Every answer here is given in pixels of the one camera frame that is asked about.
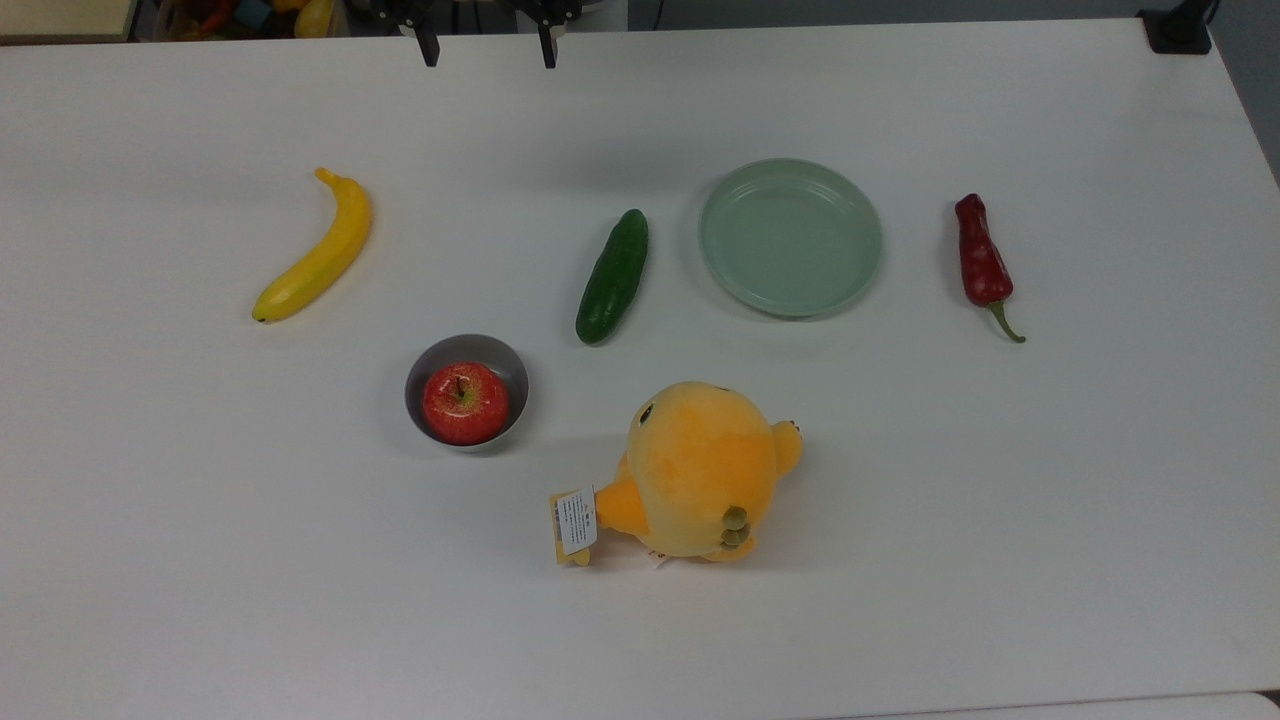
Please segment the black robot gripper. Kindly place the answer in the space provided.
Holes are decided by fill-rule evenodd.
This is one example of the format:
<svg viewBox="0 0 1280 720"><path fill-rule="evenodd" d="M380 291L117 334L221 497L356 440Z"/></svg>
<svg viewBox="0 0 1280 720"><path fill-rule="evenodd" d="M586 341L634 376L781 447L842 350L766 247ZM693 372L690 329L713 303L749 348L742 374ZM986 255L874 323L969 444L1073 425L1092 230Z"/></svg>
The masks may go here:
<svg viewBox="0 0 1280 720"><path fill-rule="evenodd" d="M516 31L538 28L547 69L558 67L562 24L579 20L585 1L375 1L375 20L413 29L426 67L438 67L435 31Z"/></svg>

